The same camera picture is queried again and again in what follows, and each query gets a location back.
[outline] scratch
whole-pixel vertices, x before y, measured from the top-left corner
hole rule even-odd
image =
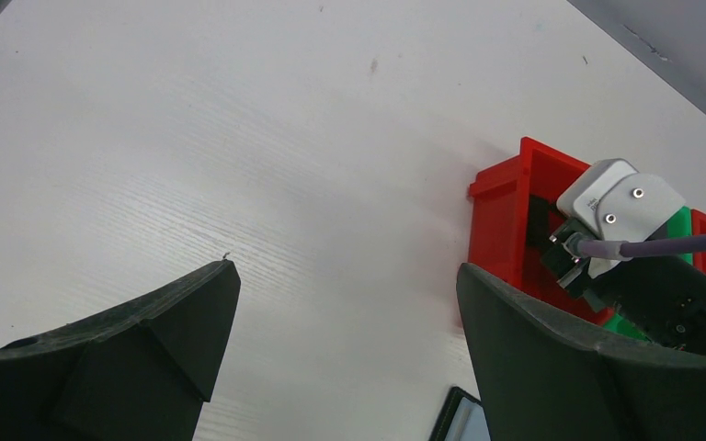
[[[667,58],[662,52],[660,52],[659,49],[657,49],[653,44],[649,43],[643,37],[640,37],[640,35],[637,32],[635,32],[634,30],[632,30],[632,28],[630,28],[626,25],[622,25],[622,26],[624,29],[629,31],[629,33],[632,34],[636,39],[638,39],[639,41],[642,41],[645,46],[648,46],[648,49],[651,50],[651,53],[653,55],[659,57],[659,60],[661,60],[663,62],[671,62],[671,60],[669,58]]]

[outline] table surface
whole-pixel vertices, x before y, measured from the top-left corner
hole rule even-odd
[[[0,345],[230,252],[198,440],[426,439],[449,385],[477,391],[454,285],[478,170],[531,136],[706,210],[706,117],[568,3],[434,3],[13,0]]]

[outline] purple cable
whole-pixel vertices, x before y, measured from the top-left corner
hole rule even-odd
[[[647,242],[613,242],[582,240],[577,251],[588,257],[621,260],[622,257],[654,257],[701,253],[706,251],[706,234],[699,236],[676,237]]]

